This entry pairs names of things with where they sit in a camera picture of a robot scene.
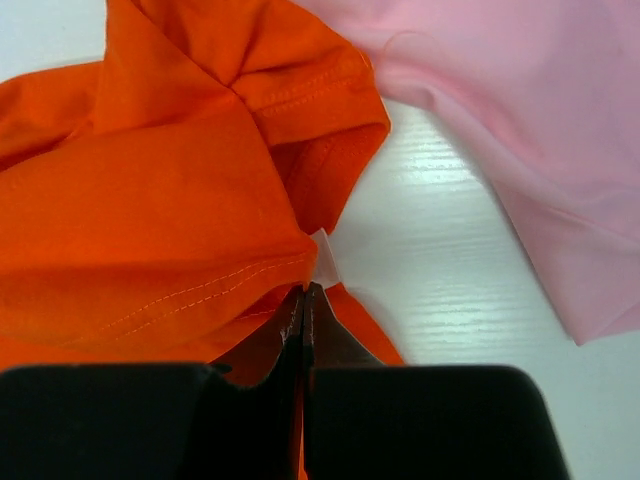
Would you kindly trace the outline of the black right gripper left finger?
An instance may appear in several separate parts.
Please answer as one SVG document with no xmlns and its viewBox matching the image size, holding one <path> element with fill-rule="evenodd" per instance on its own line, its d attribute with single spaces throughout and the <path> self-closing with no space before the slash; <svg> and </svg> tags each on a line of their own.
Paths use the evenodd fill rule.
<svg viewBox="0 0 640 480">
<path fill-rule="evenodd" d="M 208 363 L 1 375 L 5 479 L 294 479 L 304 293 Z"/>
</svg>

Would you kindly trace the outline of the orange t-shirt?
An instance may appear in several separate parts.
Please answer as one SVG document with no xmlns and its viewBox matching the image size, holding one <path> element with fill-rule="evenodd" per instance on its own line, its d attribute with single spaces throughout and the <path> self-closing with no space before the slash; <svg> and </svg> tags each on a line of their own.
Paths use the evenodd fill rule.
<svg viewBox="0 0 640 480">
<path fill-rule="evenodd" d="M 1 375 L 199 363 L 325 291 L 319 247 L 390 121 L 367 56 L 289 1 L 110 1 L 102 59 L 1 86 Z"/>
</svg>

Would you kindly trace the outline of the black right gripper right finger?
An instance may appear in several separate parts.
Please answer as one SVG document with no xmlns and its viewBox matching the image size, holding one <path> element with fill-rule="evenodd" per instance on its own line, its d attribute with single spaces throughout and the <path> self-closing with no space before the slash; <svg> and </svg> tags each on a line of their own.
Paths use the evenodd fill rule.
<svg viewBox="0 0 640 480">
<path fill-rule="evenodd" d="M 505 365 L 388 366 L 312 284 L 303 313 L 311 479 L 565 479 L 545 400 Z"/>
</svg>

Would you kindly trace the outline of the pink t-shirt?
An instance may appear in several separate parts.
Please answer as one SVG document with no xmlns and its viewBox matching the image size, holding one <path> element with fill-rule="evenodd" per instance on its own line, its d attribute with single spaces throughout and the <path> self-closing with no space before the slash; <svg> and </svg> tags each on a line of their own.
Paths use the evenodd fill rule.
<svg viewBox="0 0 640 480">
<path fill-rule="evenodd" d="M 577 344 L 639 326 L 635 1 L 308 1 L 476 155 Z"/>
</svg>

